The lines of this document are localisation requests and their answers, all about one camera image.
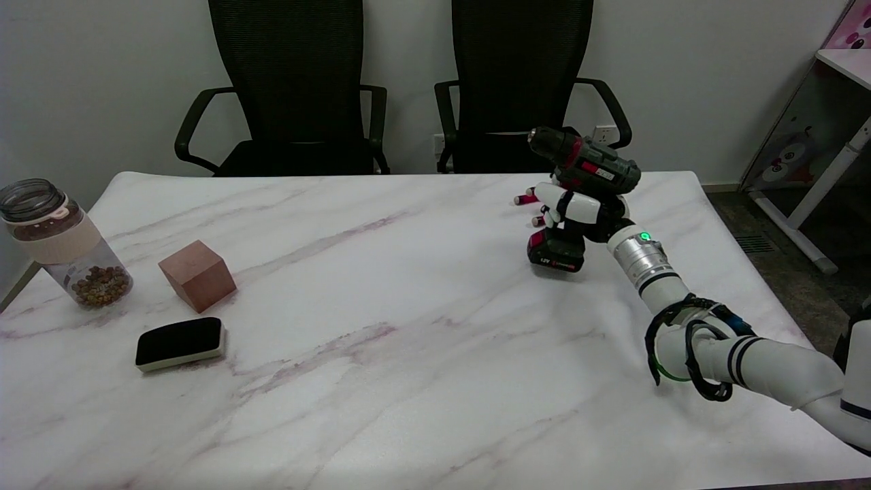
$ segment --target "silver metal joint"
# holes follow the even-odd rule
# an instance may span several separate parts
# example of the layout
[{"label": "silver metal joint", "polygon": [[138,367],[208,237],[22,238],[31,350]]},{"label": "silver metal joint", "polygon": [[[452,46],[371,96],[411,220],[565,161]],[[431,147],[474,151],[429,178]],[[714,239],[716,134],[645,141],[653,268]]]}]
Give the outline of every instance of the silver metal joint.
[{"label": "silver metal joint", "polygon": [[641,235],[633,235],[620,242],[614,248],[614,258],[632,281],[635,290],[640,290],[641,286],[656,276],[674,274],[662,243],[645,240]]}]

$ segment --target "cordless drill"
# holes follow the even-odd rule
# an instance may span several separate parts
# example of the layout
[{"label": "cordless drill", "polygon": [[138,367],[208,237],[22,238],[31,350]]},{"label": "cordless drill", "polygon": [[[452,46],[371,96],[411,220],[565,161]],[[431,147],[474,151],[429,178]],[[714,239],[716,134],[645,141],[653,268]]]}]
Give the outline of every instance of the cordless drill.
[{"label": "cordless drill", "polygon": [[584,265],[584,238],[604,243],[625,225],[625,204],[618,196],[638,185],[641,170],[634,160],[620,158],[613,148],[549,127],[533,129],[529,143],[533,152],[553,162],[554,184],[601,203],[596,223],[567,220],[563,228],[554,226],[535,233],[527,244],[530,262],[578,272]]}]

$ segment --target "wooden cube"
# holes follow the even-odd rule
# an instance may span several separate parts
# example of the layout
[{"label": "wooden cube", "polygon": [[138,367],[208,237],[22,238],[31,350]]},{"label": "wooden cube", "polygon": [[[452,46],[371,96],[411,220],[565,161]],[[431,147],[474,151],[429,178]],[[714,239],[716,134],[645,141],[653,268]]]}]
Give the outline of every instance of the wooden cube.
[{"label": "wooden cube", "polygon": [[197,313],[236,290],[224,259],[197,240],[158,264],[175,292]]}]

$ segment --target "white marble surface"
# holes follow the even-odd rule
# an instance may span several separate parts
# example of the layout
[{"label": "white marble surface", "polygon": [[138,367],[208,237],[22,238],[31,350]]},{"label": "white marble surface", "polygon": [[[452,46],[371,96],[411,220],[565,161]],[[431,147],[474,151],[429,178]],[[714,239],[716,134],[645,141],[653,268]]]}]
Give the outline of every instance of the white marble surface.
[{"label": "white marble surface", "polygon": [[[91,215],[136,285],[86,312],[45,273],[0,316],[0,487],[672,489],[871,476],[801,412],[653,386],[651,316],[604,247],[526,261],[543,176],[121,174]],[[690,173],[633,218],[691,288],[808,345]],[[157,262],[200,239],[239,291],[227,358],[150,376],[138,336],[194,316]]]}]

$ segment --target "beige sleeve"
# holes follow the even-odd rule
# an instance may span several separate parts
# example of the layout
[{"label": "beige sleeve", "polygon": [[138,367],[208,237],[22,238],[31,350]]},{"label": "beige sleeve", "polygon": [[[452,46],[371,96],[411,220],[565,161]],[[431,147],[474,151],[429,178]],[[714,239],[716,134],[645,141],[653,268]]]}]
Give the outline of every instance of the beige sleeve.
[{"label": "beige sleeve", "polygon": [[16,242],[37,263],[56,264],[78,259],[90,252],[102,239],[103,236],[86,214],[78,225],[60,235],[32,242]]}]

